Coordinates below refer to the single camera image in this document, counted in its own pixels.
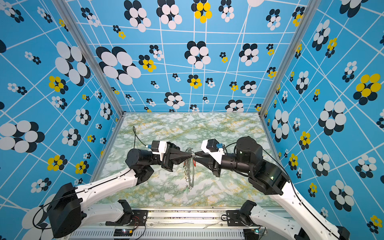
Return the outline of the grey metal key ring plate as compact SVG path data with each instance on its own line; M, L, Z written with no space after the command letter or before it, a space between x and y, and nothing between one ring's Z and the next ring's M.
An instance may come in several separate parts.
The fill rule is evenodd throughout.
M184 173L185 180L187 182L187 189L191 190L194 187L195 182L195 165L194 165L194 153L192 148L187 148L187 153L192 154L192 157L184 161Z

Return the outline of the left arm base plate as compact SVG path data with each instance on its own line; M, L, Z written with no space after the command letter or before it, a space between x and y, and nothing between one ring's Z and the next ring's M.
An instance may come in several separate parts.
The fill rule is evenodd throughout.
M132 210L124 213L116 222L106 222L106 226L144 226L148 218L147 210Z

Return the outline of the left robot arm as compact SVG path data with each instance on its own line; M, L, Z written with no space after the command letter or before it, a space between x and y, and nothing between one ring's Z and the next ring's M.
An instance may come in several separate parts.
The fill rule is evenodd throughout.
M124 189L146 182L154 173L152 168L159 165L172 172L174 165L188 160L192 153L183 152L175 144L154 141L149 150L131 149L126 158L127 168L104 179L81 185L63 185L47 208L53 237L63 238L80 226L105 222L108 226L135 224L131 206L126 200L100 211L94 204Z

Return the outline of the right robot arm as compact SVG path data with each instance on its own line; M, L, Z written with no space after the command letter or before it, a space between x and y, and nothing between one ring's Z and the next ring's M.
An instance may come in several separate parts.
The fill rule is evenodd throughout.
M289 240L347 240L350 232L326 220L301 196L282 168L264 160L263 147L251 137L239 138L235 152L229 154L217 140L204 140L194 160L210 169L216 177L229 170L248 177L249 183L269 196L291 216L288 220L270 213L252 201L240 210L246 225L261 225Z

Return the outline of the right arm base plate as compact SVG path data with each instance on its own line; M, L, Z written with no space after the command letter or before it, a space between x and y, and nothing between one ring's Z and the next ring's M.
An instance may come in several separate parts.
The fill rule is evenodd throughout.
M239 210L227 210L227 224L229 227L248 227L249 221Z

